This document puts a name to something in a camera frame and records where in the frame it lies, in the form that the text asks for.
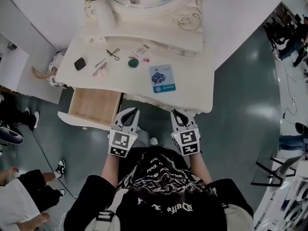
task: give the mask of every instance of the black t-shirt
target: black t-shirt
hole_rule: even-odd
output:
[[[308,35],[308,25],[299,23],[296,28],[295,37],[305,39]]]
[[[222,202],[252,210],[231,180],[209,185],[187,168],[177,152],[160,147],[134,148],[120,161],[117,189],[125,188],[116,215],[121,230],[227,230]],[[212,188],[216,188],[217,198]],[[116,189],[89,176],[67,213],[64,229],[84,231],[113,201]]]

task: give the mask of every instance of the hand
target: hand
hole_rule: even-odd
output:
[[[48,221],[49,217],[50,216],[47,213],[41,213],[38,215],[38,218],[41,221],[41,223]]]
[[[13,173],[19,173],[19,169],[17,167],[12,167],[9,169],[9,173],[10,175],[12,175]]]

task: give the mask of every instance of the shoe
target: shoe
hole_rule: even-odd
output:
[[[34,112],[33,115],[35,116],[35,118],[36,118],[36,120],[37,120],[37,121],[35,122],[34,128],[37,128],[37,127],[38,127],[38,123],[39,123],[39,112],[36,111],[36,112]]]
[[[150,144],[151,144],[151,145],[158,145],[158,140],[157,140],[157,138],[151,138],[151,139],[150,139]]]
[[[29,115],[30,115],[30,109],[29,109],[29,107],[27,107],[27,108],[25,109],[25,112],[28,112]]]
[[[61,196],[60,196],[60,199],[61,199],[61,198],[63,198],[64,195],[66,194],[66,190],[61,189],[61,190],[59,190],[59,192],[60,192],[60,194],[61,194]]]
[[[60,159],[60,161],[58,162],[58,167],[55,170],[57,173],[61,175],[59,179],[64,178],[64,169],[65,169],[65,161],[63,159]]]
[[[278,54],[275,54],[275,58],[276,58],[279,62],[282,62],[282,60],[279,58],[279,55],[278,55]]]

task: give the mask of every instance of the white shirt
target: white shirt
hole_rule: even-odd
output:
[[[39,215],[39,209],[19,179],[0,186],[0,229],[19,231],[17,223],[29,221]]]

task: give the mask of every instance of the card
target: card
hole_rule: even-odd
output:
[[[176,90],[171,65],[150,67],[150,76],[154,93]]]

